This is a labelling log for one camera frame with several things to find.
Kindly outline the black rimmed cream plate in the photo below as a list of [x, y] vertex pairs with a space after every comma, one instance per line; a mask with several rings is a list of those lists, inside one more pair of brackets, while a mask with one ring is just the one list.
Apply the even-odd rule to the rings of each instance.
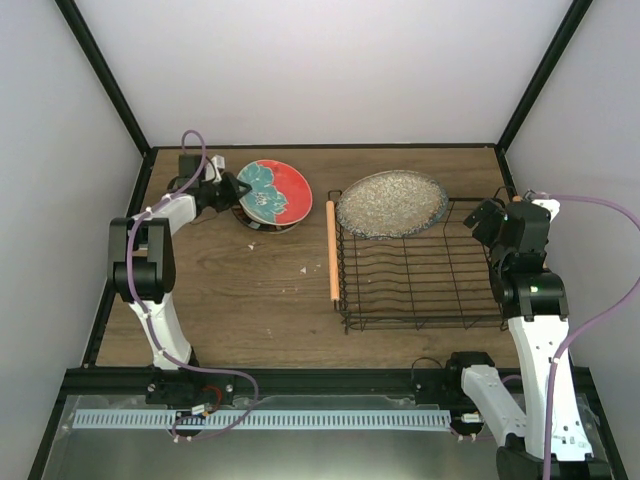
[[271, 225], [266, 223], [261, 223], [252, 219], [240, 205], [236, 205], [231, 209], [234, 217], [245, 227], [262, 233], [268, 234], [282, 234], [288, 232], [297, 227], [298, 223], [293, 223], [290, 225]]

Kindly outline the red and teal floral plate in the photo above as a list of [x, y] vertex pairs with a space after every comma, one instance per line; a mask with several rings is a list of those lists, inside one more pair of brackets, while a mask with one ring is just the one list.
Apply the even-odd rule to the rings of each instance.
[[251, 189], [240, 206], [254, 221], [285, 227], [304, 220], [312, 210], [313, 193], [307, 179], [293, 166], [271, 159], [245, 165], [236, 176]]

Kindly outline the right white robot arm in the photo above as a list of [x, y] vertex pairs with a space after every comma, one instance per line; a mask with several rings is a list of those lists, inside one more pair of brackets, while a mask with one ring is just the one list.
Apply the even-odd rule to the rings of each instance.
[[485, 352], [455, 352], [447, 396], [471, 400], [497, 444], [502, 479], [610, 479], [580, 417], [571, 362], [568, 300], [548, 269], [546, 245], [556, 201], [483, 200], [464, 224], [487, 248], [491, 291], [516, 346], [525, 404], [518, 405]]

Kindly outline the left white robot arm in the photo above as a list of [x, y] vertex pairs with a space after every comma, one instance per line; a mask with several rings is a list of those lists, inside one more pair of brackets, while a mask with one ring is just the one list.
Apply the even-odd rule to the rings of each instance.
[[251, 186], [226, 170], [220, 155], [179, 156], [179, 175], [160, 200], [131, 217], [109, 225], [108, 284], [140, 321], [154, 367], [178, 370], [170, 393], [181, 403], [196, 402], [204, 392], [195, 351], [186, 339], [173, 301], [177, 268], [173, 236], [211, 208], [228, 210]]

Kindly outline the speckled beige blue-rimmed plate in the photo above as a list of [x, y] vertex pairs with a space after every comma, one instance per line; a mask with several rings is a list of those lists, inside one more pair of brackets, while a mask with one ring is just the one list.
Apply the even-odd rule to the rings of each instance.
[[367, 240], [402, 239], [435, 225], [449, 196], [429, 175], [410, 170], [383, 171], [348, 187], [336, 206], [336, 220]]

